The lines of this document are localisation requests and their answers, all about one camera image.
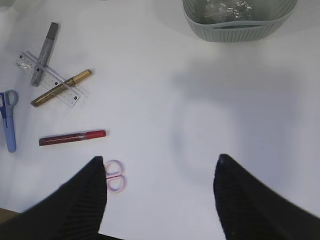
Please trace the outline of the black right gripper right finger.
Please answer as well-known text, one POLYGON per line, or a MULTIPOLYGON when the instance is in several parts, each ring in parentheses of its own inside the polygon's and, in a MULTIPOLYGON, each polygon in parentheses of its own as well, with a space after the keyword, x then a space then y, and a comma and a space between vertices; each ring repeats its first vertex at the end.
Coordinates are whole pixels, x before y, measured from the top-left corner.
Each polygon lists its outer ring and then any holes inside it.
POLYGON ((267 187, 227 154, 213 179, 215 207, 227 240, 318 240, 319 217, 267 187))

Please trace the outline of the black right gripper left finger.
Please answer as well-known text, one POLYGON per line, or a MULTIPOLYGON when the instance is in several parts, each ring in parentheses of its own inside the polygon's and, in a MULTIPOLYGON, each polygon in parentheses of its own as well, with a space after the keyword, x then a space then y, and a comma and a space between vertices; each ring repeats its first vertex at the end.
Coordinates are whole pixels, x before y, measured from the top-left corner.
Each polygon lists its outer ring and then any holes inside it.
POLYGON ((106 204, 106 171, 96 156, 50 196, 1 224, 0 238, 96 240, 106 204))

